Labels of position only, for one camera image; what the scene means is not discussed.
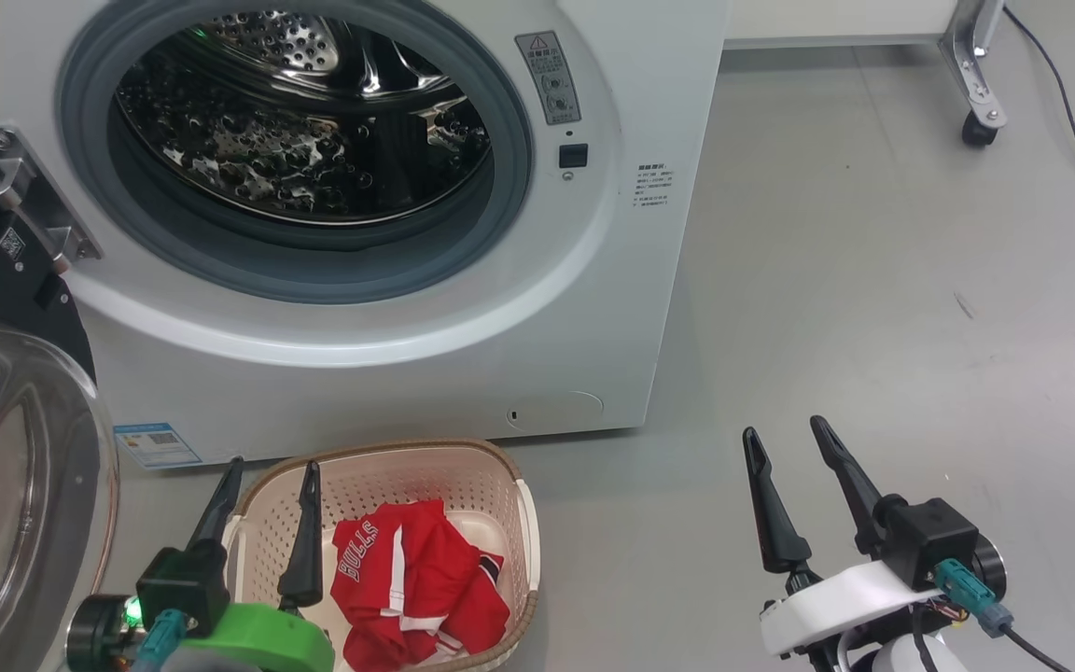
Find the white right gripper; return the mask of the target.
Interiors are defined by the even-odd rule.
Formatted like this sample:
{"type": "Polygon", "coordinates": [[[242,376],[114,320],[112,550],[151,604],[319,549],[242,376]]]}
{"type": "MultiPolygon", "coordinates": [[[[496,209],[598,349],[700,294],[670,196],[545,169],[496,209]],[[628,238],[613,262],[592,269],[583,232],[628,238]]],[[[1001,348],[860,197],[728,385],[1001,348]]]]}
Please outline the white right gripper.
{"type": "MultiPolygon", "coordinates": [[[[852,515],[855,546],[866,556],[880,556],[884,532],[874,519],[873,510],[882,494],[827,418],[814,415],[809,427],[852,515]]],[[[743,447],[763,569],[806,583],[761,611],[761,641],[769,654],[803,650],[937,595],[935,590],[913,590],[880,561],[854,566],[828,580],[812,578],[806,573],[809,543],[798,535],[789,518],[773,482],[773,464],[754,427],[744,429],[743,447]]]]}

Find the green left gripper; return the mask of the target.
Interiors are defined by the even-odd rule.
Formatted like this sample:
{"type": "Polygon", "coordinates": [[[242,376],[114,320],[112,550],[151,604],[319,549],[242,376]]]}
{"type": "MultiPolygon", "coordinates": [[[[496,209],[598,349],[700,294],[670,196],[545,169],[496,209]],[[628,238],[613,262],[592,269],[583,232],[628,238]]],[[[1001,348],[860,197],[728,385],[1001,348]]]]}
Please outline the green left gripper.
{"type": "MultiPolygon", "coordinates": [[[[235,456],[209,498],[188,548],[202,541],[221,541],[243,475],[244,459],[235,456]]],[[[180,650],[204,650],[266,672],[333,672],[336,654],[331,639],[319,625],[290,613],[314,607],[324,596],[321,484],[320,467],[311,460],[298,498],[301,514],[293,551],[278,583],[280,609],[263,603],[230,604],[212,634],[184,638],[180,650]]]]}

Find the red Bulls jersey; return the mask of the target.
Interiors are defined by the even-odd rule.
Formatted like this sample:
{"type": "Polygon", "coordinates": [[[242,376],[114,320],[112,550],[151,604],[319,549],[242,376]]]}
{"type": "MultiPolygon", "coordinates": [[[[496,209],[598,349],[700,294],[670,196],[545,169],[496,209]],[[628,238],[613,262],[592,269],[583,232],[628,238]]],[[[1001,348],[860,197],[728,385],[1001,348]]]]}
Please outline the red Bulls jersey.
{"type": "Polygon", "coordinates": [[[336,524],[331,598],[352,626],[342,658],[354,672],[400,672],[491,650],[510,607],[500,554],[470,543],[443,502],[384,503],[336,524]]]}

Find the cream perforated laundry basket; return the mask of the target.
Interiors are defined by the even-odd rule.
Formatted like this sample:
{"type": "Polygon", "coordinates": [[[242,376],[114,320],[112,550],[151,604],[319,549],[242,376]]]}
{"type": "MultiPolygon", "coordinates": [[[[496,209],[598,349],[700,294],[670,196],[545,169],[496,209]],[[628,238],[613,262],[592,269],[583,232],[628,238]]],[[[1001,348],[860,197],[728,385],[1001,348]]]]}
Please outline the cream perforated laundry basket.
{"type": "MultiPolygon", "coordinates": [[[[519,647],[538,609],[538,507],[520,469],[493,443],[474,439],[402,440],[313,455],[320,468],[322,528],[332,535],[384,503],[440,500],[470,543],[504,560],[499,592],[510,621],[499,645],[426,666],[422,672],[494,672],[519,647]]],[[[276,584],[293,548],[306,456],[274,464],[239,498],[223,543],[225,580],[240,603],[277,603],[276,584]]]]}

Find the white front-load washing machine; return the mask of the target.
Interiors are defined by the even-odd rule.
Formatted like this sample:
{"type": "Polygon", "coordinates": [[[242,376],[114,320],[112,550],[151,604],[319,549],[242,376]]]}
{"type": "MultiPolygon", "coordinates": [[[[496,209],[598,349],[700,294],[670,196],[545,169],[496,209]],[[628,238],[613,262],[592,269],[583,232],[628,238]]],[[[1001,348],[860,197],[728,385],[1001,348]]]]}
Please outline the white front-load washing machine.
{"type": "Polygon", "coordinates": [[[340,305],[210,284],[95,204],[64,156],[56,95],[64,56],[110,1],[0,0],[0,126],[24,135],[103,252],[59,274],[116,446],[114,426],[143,424],[174,427],[202,464],[525,437],[505,420],[510,405],[567,391],[602,400],[592,431],[645,421],[729,0],[426,0],[508,74],[532,126],[532,177],[519,217],[478,262],[421,292],[340,305]],[[580,121],[543,118],[513,42],[543,31],[565,51],[580,121]],[[559,169],[558,147],[576,142],[588,165],[559,169]],[[673,166],[673,196],[632,208],[636,167],[653,162],[673,166]]]}

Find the steel washer drum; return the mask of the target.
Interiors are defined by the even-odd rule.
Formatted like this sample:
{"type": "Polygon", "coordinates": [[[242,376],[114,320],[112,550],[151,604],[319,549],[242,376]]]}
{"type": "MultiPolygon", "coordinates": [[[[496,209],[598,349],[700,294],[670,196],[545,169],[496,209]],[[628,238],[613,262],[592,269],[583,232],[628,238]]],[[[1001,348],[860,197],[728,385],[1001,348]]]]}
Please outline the steel washer drum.
{"type": "Polygon", "coordinates": [[[180,30],[128,69],[115,101],[188,186],[307,226],[432,208],[491,153],[479,111],[436,65],[316,14],[236,12],[180,30]]]}

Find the metal door hinge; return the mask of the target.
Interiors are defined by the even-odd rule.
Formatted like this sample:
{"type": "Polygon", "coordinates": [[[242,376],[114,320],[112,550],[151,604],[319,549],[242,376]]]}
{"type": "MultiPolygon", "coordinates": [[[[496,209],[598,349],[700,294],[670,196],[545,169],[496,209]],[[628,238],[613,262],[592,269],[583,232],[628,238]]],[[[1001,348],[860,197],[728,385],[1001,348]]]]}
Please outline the metal door hinge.
{"type": "Polygon", "coordinates": [[[0,205],[16,214],[38,239],[57,272],[103,252],[18,129],[0,126],[0,205]]]}

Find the blue energy label sticker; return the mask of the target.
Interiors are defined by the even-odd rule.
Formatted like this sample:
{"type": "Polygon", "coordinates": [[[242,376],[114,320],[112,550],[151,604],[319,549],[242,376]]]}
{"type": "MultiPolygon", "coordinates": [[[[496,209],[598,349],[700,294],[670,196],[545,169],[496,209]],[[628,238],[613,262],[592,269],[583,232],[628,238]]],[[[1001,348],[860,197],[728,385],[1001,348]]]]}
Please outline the blue energy label sticker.
{"type": "Polygon", "coordinates": [[[114,439],[144,469],[180,469],[203,460],[168,424],[114,426],[114,439]]]}

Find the round white filter cover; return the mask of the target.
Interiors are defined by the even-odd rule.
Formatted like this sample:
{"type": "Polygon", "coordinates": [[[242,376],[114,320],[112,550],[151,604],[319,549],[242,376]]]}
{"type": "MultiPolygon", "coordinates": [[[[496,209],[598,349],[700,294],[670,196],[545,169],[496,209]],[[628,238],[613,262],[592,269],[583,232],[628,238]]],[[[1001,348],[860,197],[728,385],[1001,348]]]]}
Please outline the round white filter cover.
{"type": "Polygon", "coordinates": [[[580,391],[519,399],[505,413],[505,420],[512,429],[526,437],[594,430],[602,417],[602,400],[592,394],[580,391]]]}

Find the printed text label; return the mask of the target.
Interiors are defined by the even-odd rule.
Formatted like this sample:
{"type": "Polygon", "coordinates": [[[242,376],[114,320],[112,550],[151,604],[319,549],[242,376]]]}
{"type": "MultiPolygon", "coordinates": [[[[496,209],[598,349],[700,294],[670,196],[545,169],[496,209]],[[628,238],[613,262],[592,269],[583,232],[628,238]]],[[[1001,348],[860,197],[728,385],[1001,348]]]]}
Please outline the printed text label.
{"type": "Polygon", "coordinates": [[[665,162],[637,165],[631,197],[632,208],[661,208],[674,192],[675,170],[665,162]]]}

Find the metal partition leg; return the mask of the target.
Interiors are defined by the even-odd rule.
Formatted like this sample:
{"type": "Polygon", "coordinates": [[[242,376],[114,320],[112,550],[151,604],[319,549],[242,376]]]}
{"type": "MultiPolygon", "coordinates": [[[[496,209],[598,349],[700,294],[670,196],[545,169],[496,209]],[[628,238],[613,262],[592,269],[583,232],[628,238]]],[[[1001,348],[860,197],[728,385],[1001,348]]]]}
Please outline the metal partition leg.
{"type": "Polygon", "coordinates": [[[998,131],[1008,119],[985,78],[981,58],[988,54],[1003,9],[1004,0],[956,0],[950,22],[938,39],[938,51],[950,65],[961,95],[968,99],[969,112],[998,131]]]}

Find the white partition panel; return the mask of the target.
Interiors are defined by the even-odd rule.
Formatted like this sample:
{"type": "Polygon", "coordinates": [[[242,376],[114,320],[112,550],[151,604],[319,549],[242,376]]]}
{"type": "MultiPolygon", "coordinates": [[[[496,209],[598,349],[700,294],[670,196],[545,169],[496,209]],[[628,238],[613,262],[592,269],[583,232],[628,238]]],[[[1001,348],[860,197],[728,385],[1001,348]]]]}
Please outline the white partition panel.
{"type": "Polygon", "coordinates": [[[723,48],[794,49],[930,44],[956,0],[731,0],[723,48]]]}

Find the grey warning sticker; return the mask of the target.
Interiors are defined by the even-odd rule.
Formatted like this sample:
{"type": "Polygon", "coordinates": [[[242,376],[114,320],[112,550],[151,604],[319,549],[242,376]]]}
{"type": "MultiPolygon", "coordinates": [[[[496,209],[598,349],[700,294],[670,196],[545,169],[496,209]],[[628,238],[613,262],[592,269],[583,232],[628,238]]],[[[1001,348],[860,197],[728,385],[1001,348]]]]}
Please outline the grey warning sticker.
{"type": "Polygon", "coordinates": [[[533,78],[543,118],[549,126],[580,121],[579,96],[565,51],[554,31],[513,38],[533,78]]]}

